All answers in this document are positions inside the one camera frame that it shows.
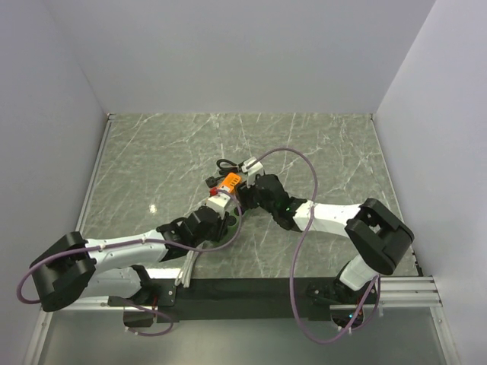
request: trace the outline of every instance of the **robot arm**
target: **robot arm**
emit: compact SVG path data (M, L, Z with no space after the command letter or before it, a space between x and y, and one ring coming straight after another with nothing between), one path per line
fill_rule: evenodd
M243 162L242 170L255 159ZM345 236L352 240L358 255L340 271L338 280L353 291L360 290L377 274L391 275L414 240L412 231L377 199L361 205L325 205L290 196L276 175L265 175L254 164L253 184L237 186L243 209L261 207L286 230L302 232L310 220L310 230Z
M324 205L295 198L284 190L276 175L266 175L263 165L255 160L252 157L224 171L217 179L207 179L210 197L188 217L177 218L137 236L111 240L85 240L79 232L65 235L32 265L70 249L97 246L101 249L57 259L33 273L43 309L59 310L80 297L110 295L129 298L134 303L157 298L160 288L152 283L140 264L175 259L185 255L187 249L145 241L168 240L190 247L197 247L206 240L221 243L228 227L236 222L235 216L228 213L231 198L218 193L217 189L235 194L244 211L261 207L280 227L297 232L307 226L314 206L310 229L350 237L359 252L336 279L337 285L344 285L347 290L360 290L377 273L393 273L414 236L379 201L368 199L362 205ZM134 244L110 247L127 241Z

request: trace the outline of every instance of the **marble floor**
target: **marble floor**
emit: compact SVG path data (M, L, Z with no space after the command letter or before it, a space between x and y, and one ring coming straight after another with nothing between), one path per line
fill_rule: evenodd
M83 229L88 238L143 233L186 216L208 196L205 178L215 174L218 158L240 162L278 146L310 158L320 181L318 202L347 205L373 197L400 214L369 115L119 114L110 123ZM263 164L291 195L311 196L311 173L297 155L273 154ZM194 277L287 277L298 238L263 210L251 211L239 240L229 249L201 255ZM335 276L356 254L348 239L313 232L296 274ZM183 258L156 266L182 263ZM418 274L412 251L394 274Z

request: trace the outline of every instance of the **black mount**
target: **black mount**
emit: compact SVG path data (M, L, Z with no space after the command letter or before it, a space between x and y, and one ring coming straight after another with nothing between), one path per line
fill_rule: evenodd
M153 279L164 292L176 294L174 302L158 304L158 310L171 316L175 322L203 319L275 319L292 318L289 302L288 278L242 278L242 279L192 279L191 287L172 287L173 279ZM336 278L295 278L296 301L300 316L310 321L336 322L338 318L353 313L352 309L330 309L333 304L356 305L365 292L354 292L339 283ZM374 304L376 294L369 294L366 304ZM139 303L151 306L147 300ZM109 306L125 306L117 297L111 297ZM149 327L151 316L139 312L124 312L128 327ZM357 318L354 327L361 324ZM158 317L158 322L165 322Z

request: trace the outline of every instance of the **glass panel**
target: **glass panel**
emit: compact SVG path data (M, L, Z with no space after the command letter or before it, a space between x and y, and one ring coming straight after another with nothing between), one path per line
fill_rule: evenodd
M330 323L308 325L321 338ZM121 311L54 313L41 364L255 365L255 364L445 364L431 312L385 309L352 336L319 346L293 319L187 321L159 338L124 332Z

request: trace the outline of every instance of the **white enclosure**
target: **white enclosure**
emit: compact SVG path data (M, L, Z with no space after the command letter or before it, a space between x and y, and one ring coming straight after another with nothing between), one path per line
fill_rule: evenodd
M434 2L45 1L114 113L372 113Z
M415 249L464 363L485 363L487 4L433 7L377 112Z
M2 363L21 362L39 313L15 285L75 229L107 114L167 111L374 113L461 360L485 363L486 12L482 0L2 0Z

